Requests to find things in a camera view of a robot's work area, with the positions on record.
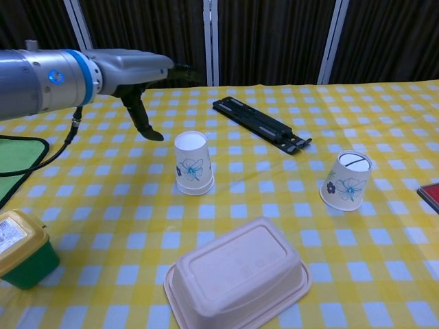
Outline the white paper cup blue flower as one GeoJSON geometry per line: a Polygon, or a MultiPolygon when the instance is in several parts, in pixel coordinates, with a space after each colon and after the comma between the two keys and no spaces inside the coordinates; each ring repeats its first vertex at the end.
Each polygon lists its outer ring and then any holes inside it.
{"type": "Polygon", "coordinates": [[[183,132],[175,137],[174,147],[177,183],[191,190],[210,184],[213,172],[206,136],[198,131],[183,132]]]}

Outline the green cloth black edge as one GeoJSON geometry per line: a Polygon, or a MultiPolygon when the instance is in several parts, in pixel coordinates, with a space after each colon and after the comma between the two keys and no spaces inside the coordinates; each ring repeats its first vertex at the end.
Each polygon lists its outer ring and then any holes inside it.
{"type": "MultiPolygon", "coordinates": [[[[20,171],[39,165],[49,152],[49,143],[37,137],[0,135],[0,173],[20,171]]],[[[30,176],[0,178],[0,210],[30,176]]]]}

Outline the white partition post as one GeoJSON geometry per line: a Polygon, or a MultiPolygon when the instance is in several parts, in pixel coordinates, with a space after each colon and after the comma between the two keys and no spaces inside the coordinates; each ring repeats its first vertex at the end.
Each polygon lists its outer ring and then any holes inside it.
{"type": "Polygon", "coordinates": [[[63,2],[80,50],[87,51],[93,49],[91,35],[84,18],[80,0],[63,0],[63,2]]]}
{"type": "Polygon", "coordinates": [[[220,84],[218,0],[202,0],[206,81],[208,86],[220,84]]]}
{"type": "Polygon", "coordinates": [[[350,0],[335,0],[317,84],[329,83],[350,0]]]}

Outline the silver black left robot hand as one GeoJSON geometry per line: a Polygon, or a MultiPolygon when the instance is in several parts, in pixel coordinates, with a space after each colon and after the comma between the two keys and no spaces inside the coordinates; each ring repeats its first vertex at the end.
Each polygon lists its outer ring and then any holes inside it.
{"type": "Polygon", "coordinates": [[[87,56],[99,67],[103,82],[100,95],[119,98],[135,128],[144,138],[163,141],[150,125],[141,95],[161,80],[202,83],[202,76],[187,64],[176,64],[167,56],[140,50],[94,49],[87,56]]]}

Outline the beige takeout container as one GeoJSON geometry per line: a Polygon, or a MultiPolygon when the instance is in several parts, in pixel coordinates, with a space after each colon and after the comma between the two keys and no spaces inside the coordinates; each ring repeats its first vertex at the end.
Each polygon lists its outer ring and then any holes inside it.
{"type": "Polygon", "coordinates": [[[266,217],[183,254],[164,280],[180,329],[257,329],[310,288],[300,254],[266,217]]]}

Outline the blue-flower paper cup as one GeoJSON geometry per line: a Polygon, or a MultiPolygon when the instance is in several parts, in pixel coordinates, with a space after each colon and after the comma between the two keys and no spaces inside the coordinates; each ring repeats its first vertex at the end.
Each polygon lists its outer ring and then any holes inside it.
{"type": "Polygon", "coordinates": [[[357,210],[371,172],[372,161],[367,155],[355,150],[341,151],[319,188],[322,201],[336,210],[357,210]]]}

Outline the black folding stand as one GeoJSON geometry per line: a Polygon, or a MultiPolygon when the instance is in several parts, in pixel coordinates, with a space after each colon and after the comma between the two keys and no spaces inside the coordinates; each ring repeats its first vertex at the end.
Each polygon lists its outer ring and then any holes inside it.
{"type": "Polygon", "coordinates": [[[214,101],[213,109],[286,154],[294,155],[312,142],[312,138],[303,139],[295,135],[289,126],[234,97],[225,97],[214,101]]]}

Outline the red pad black frame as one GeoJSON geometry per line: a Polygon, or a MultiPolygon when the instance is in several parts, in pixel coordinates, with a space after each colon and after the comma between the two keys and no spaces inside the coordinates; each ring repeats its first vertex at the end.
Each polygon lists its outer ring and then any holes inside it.
{"type": "Polygon", "coordinates": [[[420,186],[416,192],[439,214],[439,182],[420,186]]]}

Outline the yellow white checkered tablecloth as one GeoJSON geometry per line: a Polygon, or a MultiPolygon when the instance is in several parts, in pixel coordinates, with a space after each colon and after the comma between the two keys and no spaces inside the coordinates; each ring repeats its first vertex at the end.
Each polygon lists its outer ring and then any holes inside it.
{"type": "Polygon", "coordinates": [[[439,328],[439,214],[417,195],[439,182],[439,80],[330,86],[149,90],[145,140],[120,101],[85,107],[78,135],[6,205],[47,225],[60,266],[22,291],[0,281],[0,329],[178,329],[163,279],[181,254],[264,216],[308,264],[309,293],[280,328],[439,328]],[[213,109],[234,97],[312,142],[294,155],[213,109]],[[174,140],[207,138],[215,184],[176,186],[174,140]],[[336,210],[319,188],[337,155],[372,172],[361,206],[336,210]]]}

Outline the green box yellow lid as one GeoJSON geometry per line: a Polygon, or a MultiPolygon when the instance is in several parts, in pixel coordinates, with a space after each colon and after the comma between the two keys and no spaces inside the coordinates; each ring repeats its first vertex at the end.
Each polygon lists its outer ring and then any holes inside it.
{"type": "Polygon", "coordinates": [[[19,209],[0,214],[0,279],[28,290],[60,264],[46,225],[19,209]]]}

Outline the white paper cup fern print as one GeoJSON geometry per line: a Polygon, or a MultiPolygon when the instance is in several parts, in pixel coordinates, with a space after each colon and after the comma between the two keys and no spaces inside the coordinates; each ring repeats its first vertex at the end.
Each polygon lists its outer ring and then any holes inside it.
{"type": "Polygon", "coordinates": [[[177,189],[186,194],[186,195],[192,195],[192,196],[198,196],[203,195],[205,193],[208,193],[215,184],[215,178],[212,177],[211,180],[206,183],[205,185],[199,187],[199,188],[188,188],[183,185],[181,185],[179,182],[176,182],[177,189]]]}

